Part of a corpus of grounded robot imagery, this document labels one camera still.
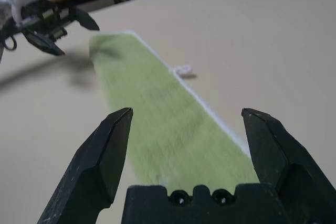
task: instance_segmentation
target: towel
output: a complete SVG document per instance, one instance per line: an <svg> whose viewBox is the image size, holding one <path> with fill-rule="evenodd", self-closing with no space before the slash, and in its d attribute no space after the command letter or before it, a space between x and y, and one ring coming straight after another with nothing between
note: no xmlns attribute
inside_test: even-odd
<svg viewBox="0 0 336 224"><path fill-rule="evenodd" d="M251 159L137 35L96 35L90 57L111 111L134 109L127 157L140 183L191 194L258 182Z"/></svg>

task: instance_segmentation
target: cable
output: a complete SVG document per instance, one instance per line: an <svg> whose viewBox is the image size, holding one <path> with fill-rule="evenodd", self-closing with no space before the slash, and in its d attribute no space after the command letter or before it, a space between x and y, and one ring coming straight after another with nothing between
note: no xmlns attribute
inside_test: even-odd
<svg viewBox="0 0 336 224"><path fill-rule="evenodd" d="M6 41L3 42L3 45L4 45L4 48L6 48L8 51L14 51L17 48L17 42L16 42L16 39L13 36L11 36L10 38L13 41L13 47L12 48L8 47L7 44L6 44Z"/></svg>

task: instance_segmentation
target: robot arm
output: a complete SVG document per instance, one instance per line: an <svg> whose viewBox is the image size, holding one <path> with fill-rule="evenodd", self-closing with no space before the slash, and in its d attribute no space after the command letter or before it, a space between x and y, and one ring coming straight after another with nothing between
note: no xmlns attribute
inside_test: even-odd
<svg viewBox="0 0 336 224"><path fill-rule="evenodd" d="M16 49L14 35L22 33L29 43L43 52L64 55L55 45L67 35L64 27L78 21L88 30L99 30L97 23L86 12L71 6L59 6L49 0L9 0L12 18L0 30L0 47ZM6 40L12 38L14 47L9 49Z"/></svg>

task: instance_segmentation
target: green towel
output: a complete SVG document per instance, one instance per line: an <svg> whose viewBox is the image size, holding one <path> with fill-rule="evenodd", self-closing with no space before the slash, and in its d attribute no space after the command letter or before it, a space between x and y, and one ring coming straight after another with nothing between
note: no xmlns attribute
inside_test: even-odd
<svg viewBox="0 0 336 224"><path fill-rule="evenodd" d="M250 158L136 35L97 35L90 55L111 111L134 109L128 159L140 183L233 193L258 181Z"/></svg>

